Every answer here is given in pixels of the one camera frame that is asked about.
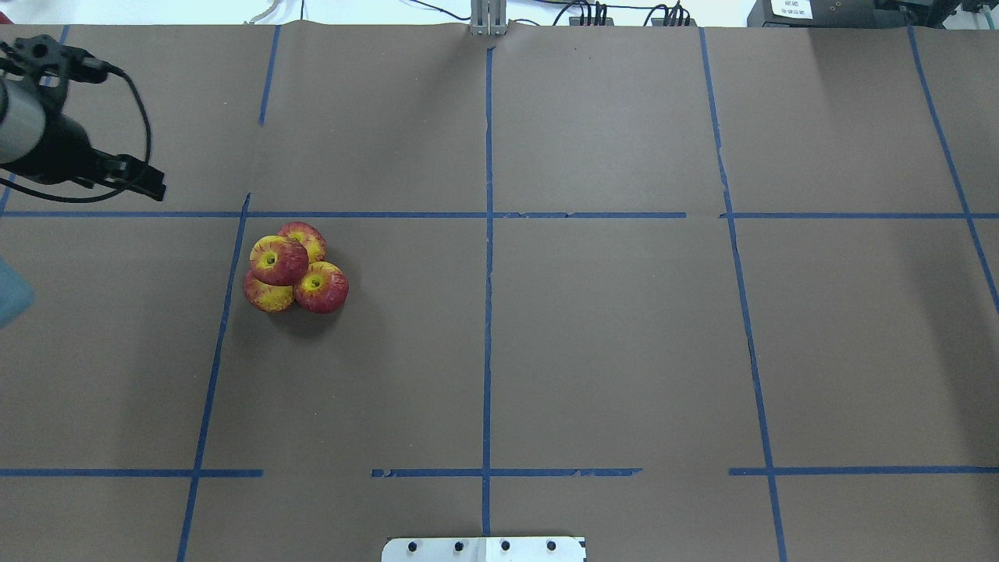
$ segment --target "black cable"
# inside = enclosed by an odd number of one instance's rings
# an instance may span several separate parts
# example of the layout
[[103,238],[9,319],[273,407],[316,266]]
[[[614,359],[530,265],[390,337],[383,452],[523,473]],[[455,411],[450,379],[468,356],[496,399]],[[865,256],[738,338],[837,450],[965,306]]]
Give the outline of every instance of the black cable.
[[[132,90],[132,97],[135,98],[136,105],[139,106],[139,114],[142,115],[142,125],[146,129],[146,156],[143,158],[142,170],[135,176],[136,178],[141,178],[146,170],[149,168],[149,159],[153,155],[153,128],[149,124],[149,114],[146,113],[146,105],[142,103],[142,97],[139,95],[139,89],[136,88],[135,82],[132,81],[132,77],[129,76],[124,70],[114,66],[112,64],[105,63],[105,70],[110,74],[120,77],[125,80],[128,84],[130,90]],[[6,185],[7,187],[13,189],[14,191],[19,191],[25,195],[31,195],[33,197],[38,197],[39,199],[44,199],[46,201],[54,201],[56,203],[97,203],[98,201],[104,201],[106,199],[111,199],[112,197],[120,194],[130,187],[135,186],[135,180],[129,182],[125,187],[113,189],[107,193],[101,195],[95,195],[94,197],[62,197],[59,195],[52,195],[50,193],[43,193],[41,191],[35,191],[29,187],[24,187],[23,185],[18,185],[10,180],[0,178],[0,185]]]
[[0,178],[0,184],[6,185],[7,187],[13,189],[14,191],[20,191],[25,195],[31,195],[33,197],[44,199],[46,201],[55,201],[56,203],[97,203],[98,201],[111,199],[115,195],[118,195],[122,191],[125,191],[124,189],[115,189],[103,195],[97,195],[95,197],[60,197],[58,195],[51,195],[49,193],[42,193],[41,191],[35,191],[34,189],[24,187],[23,185],[18,185],[4,178]]
[[671,27],[685,27],[690,25],[690,12],[683,8],[680,0],[676,0],[676,5],[673,6],[672,14],[669,16],[669,23]]
[[[557,4],[559,6],[565,4],[574,4],[575,2],[566,2],[563,0],[533,0],[534,2],[540,2],[541,4]],[[607,4],[608,8],[620,8],[622,10],[647,10],[648,6],[615,6],[614,4]]]
[[421,0],[409,0],[409,1],[413,2],[414,4],[420,4],[421,6],[427,6],[428,8],[431,8],[432,10],[437,10],[437,11],[439,11],[441,13],[448,14],[449,16],[457,19],[458,21],[472,21],[472,16],[469,16],[467,18],[463,18],[462,16],[460,16],[460,15],[454,13],[454,12],[449,12],[448,10],[445,10],[444,8],[435,6],[433,4],[428,4],[427,2],[422,2]]
[[558,15],[555,16],[555,21],[551,22],[551,25],[553,26],[558,25],[558,20],[561,18],[561,15],[565,13],[565,10],[576,5],[579,6],[579,23],[582,23],[582,6],[585,5],[587,8],[589,7],[589,2],[587,2],[586,0],[572,0],[571,2],[568,3],[559,2],[559,4],[565,4],[565,6],[558,11]]
[[645,16],[645,23],[641,24],[642,27],[648,25],[648,22],[652,20],[652,14],[654,14],[655,10],[658,10],[659,8],[662,8],[666,12],[665,15],[662,16],[663,18],[662,23],[663,25],[665,25],[665,19],[669,17],[669,6],[666,6],[665,4],[658,4],[654,8],[648,11],[648,15]]

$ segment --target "red apple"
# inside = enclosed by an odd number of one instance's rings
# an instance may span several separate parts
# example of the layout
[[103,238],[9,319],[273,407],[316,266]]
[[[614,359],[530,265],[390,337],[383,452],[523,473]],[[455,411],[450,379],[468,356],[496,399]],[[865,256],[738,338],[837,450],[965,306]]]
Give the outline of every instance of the red apple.
[[295,284],[295,300],[302,308],[326,314],[344,306],[350,285],[347,276],[330,262],[309,264],[309,271]]
[[312,225],[304,222],[290,222],[281,227],[278,236],[297,240],[309,252],[309,263],[323,261],[326,257],[326,238]]
[[261,283],[248,271],[243,278],[243,294],[257,310],[264,312],[284,312],[295,304],[295,291],[291,285],[278,287]]
[[262,283],[294,285],[309,269],[306,247],[287,236],[265,236],[250,252],[250,271]]

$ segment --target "white metal plate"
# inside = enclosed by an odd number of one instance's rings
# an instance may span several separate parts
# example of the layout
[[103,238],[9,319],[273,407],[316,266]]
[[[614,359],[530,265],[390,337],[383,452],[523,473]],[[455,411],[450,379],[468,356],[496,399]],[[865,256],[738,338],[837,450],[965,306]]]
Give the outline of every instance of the white metal plate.
[[382,562],[585,562],[585,544],[580,537],[392,539]]

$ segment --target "label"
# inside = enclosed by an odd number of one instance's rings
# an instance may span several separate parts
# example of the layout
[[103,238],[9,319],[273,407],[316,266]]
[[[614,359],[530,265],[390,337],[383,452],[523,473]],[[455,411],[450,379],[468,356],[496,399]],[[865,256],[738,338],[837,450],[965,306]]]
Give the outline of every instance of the label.
[[811,0],[770,0],[773,15],[803,20],[812,19]]

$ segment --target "blue tape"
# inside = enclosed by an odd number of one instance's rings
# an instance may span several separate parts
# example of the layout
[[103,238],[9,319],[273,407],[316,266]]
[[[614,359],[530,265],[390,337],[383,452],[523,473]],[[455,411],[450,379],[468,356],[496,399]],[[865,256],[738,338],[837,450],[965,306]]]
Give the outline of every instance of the blue tape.
[[[725,199],[725,213],[728,215],[728,237],[732,246],[732,260],[735,262],[735,281],[739,290],[739,304],[742,307],[742,323],[746,334],[746,345],[749,349],[749,366],[752,371],[753,392],[756,395],[756,415],[759,419],[759,434],[763,445],[763,459],[768,469],[773,468],[773,454],[770,450],[770,432],[767,428],[766,410],[763,407],[763,385],[759,380],[759,365],[756,360],[756,344],[752,335],[752,322],[749,317],[749,301],[746,297],[745,279],[742,274],[742,258],[735,232],[731,193],[728,189],[728,175],[721,159],[721,127],[718,123],[718,108],[714,98],[714,85],[711,79],[711,64],[707,55],[707,37],[704,28],[697,28],[700,34],[700,53],[704,63],[704,81],[707,85],[707,101],[711,110],[711,125],[714,128],[714,145],[718,153],[718,173],[721,176],[722,193]],[[770,510],[773,513],[773,529],[777,540],[777,555],[780,562],[787,562],[787,548],[784,543],[784,524],[780,515],[780,499],[777,495],[777,479],[771,474],[767,476],[770,490]]]
[[20,218],[238,218],[235,211],[8,211]]
[[722,213],[718,218],[727,219],[958,219],[964,213]]
[[375,469],[372,478],[482,478],[481,468],[391,468]]
[[[0,468],[0,478],[191,478],[191,469],[146,468]],[[200,478],[263,478],[258,469],[202,470]]]
[[493,469],[492,474],[502,478],[568,478],[572,476],[628,478],[640,472],[640,468],[496,468]]
[[187,556],[188,539],[191,536],[191,521],[194,518],[194,506],[198,499],[198,473],[201,472],[205,459],[205,443],[208,441],[208,426],[212,420],[212,406],[215,403],[215,389],[219,382],[219,366],[222,363],[222,344],[229,325],[229,307],[233,300],[233,282],[236,279],[236,267],[240,262],[240,251],[243,248],[243,232],[246,230],[247,213],[250,209],[250,193],[243,201],[240,211],[240,225],[236,230],[236,243],[233,246],[233,260],[229,265],[229,281],[226,285],[226,298],[222,304],[222,319],[219,321],[219,335],[215,340],[215,356],[212,359],[212,375],[208,380],[208,393],[205,397],[205,411],[201,418],[201,431],[198,434],[198,449],[194,457],[194,472],[191,478],[191,488],[188,491],[187,509],[184,512],[184,525],[181,527],[180,546],[177,549],[177,562],[184,562]]
[[332,219],[485,219],[483,212],[415,211],[253,211],[251,218],[332,218]]
[[584,212],[584,213],[497,213],[496,218],[502,219],[685,219],[686,213],[614,213],[614,212]]
[[263,478],[264,471],[253,468],[202,469],[199,478]]
[[391,468],[372,470],[372,478],[628,478],[640,468]]
[[493,50],[486,50],[486,326],[483,352],[483,536],[491,534],[493,464]]
[[930,110],[930,117],[933,119],[933,127],[936,128],[937,137],[940,139],[940,148],[943,149],[944,159],[947,161],[947,169],[950,170],[950,177],[954,180],[954,189],[957,190],[957,198],[961,201],[961,210],[964,211],[965,219],[968,222],[968,231],[971,233],[971,240],[975,244],[975,253],[978,254],[978,262],[982,266],[985,274],[985,282],[989,286],[989,293],[992,295],[992,304],[999,314],[999,291],[996,290],[995,280],[992,278],[992,271],[989,268],[988,259],[982,249],[982,241],[978,237],[978,229],[975,228],[975,220],[971,214],[971,207],[964,194],[964,187],[961,185],[961,178],[957,173],[957,166],[954,165],[954,157],[950,152],[950,145],[947,143],[947,135],[943,132],[940,124],[940,116],[937,115],[936,104],[933,102],[933,94],[930,93],[930,85],[926,80],[926,72],[923,70],[922,57],[919,56],[919,45],[916,44],[916,31],[911,25],[908,26],[909,45],[912,47],[912,58],[916,63],[916,72],[919,74],[919,83],[923,87],[923,95],[926,97],[926,106]]
[[194,520],[194,504],[198,499],[198,485],[200,478],[191,479],[191,487],[188,489],[188,503],[184,509],[184,525],[181,527],[181,542],[177,547],[177,562],[184,562],[187,558],[187,543],[191,538],[191,522]]
[[[17,174],[12,173],[11,175],[7,176],[7,181],[14,181],[16,179],[17,179]],[[3,195],[0,195],[0,216],[5,214],[10,215],[9,212],[6,212],[7,200],[10,199],[10,191],[11,190],[9,187],[4,187]]]
[[271,40],[271,60],[267,63],[267,79],[264,81],[264,96],[260,100],[260,118],[258,123],[264,124],[267,119],[267,102],[271,98],[271,79],[274,78],[274,62],[278,58],[278,43],[281,39],[281,26],[274,26],[274,39]]
[[860,474],[999,474],[999,466],[781,466],[728,469],[729,476],[835,476]]

